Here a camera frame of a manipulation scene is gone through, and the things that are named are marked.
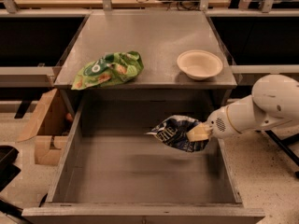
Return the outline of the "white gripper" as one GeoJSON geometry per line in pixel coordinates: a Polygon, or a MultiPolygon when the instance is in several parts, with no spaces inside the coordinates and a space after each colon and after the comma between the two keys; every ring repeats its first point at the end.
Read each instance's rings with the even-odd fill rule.
{"type": "Polygon", "coordinates": [[[221,107],[213,111],[207,118],[206,124],[200,123],[186,135],[190,142],[208,140],[210,135],[216,138],[225,138],[233,133],[231,124],[228,120],[227,107],[221,107]]]}

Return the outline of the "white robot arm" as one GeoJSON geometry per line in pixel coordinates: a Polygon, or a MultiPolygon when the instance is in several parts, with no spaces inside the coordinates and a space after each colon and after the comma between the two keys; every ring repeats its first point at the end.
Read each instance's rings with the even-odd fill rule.
{"type": "Polygon", "coordinates": [[[299,120],[299,82],[283,75],[258,79],[251,95],[213,111],[187,132],[190,141],[225,138],[248,130],[290,126],[299,120]]]}

